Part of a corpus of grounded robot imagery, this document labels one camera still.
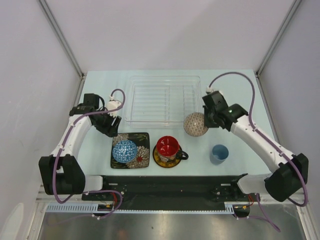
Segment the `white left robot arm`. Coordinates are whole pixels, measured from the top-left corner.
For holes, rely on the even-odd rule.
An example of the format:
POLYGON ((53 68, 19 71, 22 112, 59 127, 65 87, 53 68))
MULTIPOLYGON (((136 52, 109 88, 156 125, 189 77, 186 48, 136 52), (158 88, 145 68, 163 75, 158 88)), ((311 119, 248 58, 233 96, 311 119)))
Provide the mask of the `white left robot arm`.
POLYGON ((85 174, 78 163, 78 155, 88 131, 95 127, 100 133, 113 138, 118 135, 122 118, 108 111, 74 114, 57 147, 38 162, 42 184, 47 195, 53 195, 58 202, 65 202, 60 195, 93 194, 100 200, 110 196, 111 188, 103 183, 100 175, 85 174))

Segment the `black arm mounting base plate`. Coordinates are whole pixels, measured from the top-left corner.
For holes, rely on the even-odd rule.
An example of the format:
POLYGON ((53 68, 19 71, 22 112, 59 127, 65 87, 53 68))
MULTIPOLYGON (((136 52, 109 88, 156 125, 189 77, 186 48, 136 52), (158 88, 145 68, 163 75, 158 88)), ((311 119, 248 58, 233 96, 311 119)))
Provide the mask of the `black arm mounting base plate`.
POLYGON ((254 193, 243 193, 238 187, 238 181, 243 176, 104 175, 102 189, 121 192, 126 201, 134 197, 203 197, 215 202, 255 202, 254 193))

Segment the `brown patterned small bowl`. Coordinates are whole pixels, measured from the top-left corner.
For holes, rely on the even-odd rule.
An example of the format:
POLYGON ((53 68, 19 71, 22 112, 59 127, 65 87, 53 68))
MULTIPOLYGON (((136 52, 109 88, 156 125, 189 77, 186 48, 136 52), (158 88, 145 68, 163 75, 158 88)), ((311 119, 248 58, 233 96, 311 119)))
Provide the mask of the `brown patterned small bowl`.
POLYGON ((189 114, 183 122, 185 132, 192 137, 203 136, 208 127, 205 126, 205 115, 201 112, 193 112, 189 114))

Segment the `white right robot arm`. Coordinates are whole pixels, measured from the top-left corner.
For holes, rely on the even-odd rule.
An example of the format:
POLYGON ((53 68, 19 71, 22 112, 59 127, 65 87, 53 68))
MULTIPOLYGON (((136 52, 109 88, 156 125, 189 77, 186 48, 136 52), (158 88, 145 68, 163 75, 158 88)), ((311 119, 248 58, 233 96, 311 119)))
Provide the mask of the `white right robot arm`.
POLYGON ((247 174, 241 177, 230 188, 230 194, 235 200, 242 201, 250 193, 262 193, 283 202, 302 189, 302 206, 307 204, 309 160, 304 154, 295 155, 264 134, 250 119, 248 112, 238 104, 221 111, 207 106, 203 110, 206 126, 233 133, 262 159, 270 171, 269 174, 247 174))

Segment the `blue patterned bowl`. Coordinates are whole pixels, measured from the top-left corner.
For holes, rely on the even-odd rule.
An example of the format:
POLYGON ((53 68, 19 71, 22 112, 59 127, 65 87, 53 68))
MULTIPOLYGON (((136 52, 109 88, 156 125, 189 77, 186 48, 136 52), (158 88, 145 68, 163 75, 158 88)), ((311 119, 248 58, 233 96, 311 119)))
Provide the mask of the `blue patterned bowl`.
POLYGON ((112 156, 118 162, 126 164, 131 162, 137 155, 138 147, 131 140, 119 141, 112 149, 112 156))

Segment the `clear wire dish rack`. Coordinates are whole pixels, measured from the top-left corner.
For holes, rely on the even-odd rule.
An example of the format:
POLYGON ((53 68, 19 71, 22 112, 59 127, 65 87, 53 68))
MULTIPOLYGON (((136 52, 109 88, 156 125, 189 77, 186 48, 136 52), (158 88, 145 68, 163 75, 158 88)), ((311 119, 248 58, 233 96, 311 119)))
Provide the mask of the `clear wire dish rack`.
POLYGON ((180 127, 201 111, 199 76, 132 76, 126 86, 124 119, 134 128, 180 127))

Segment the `black floral square plate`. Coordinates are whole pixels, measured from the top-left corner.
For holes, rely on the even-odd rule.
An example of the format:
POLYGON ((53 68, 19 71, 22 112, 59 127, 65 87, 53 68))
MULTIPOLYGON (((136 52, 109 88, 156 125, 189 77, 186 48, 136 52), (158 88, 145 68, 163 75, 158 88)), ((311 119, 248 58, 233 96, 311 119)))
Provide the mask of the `black floral square plate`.
POLYGON ((110 167, 112 169, 141 169, 147 168, 150 163, 150 136, 147 132, 119 133, 112 139, 110 167), (117 162, 112 154, 114 146, 124 140, 130 140, 137 146, 136 157, 128 163, 117 162))

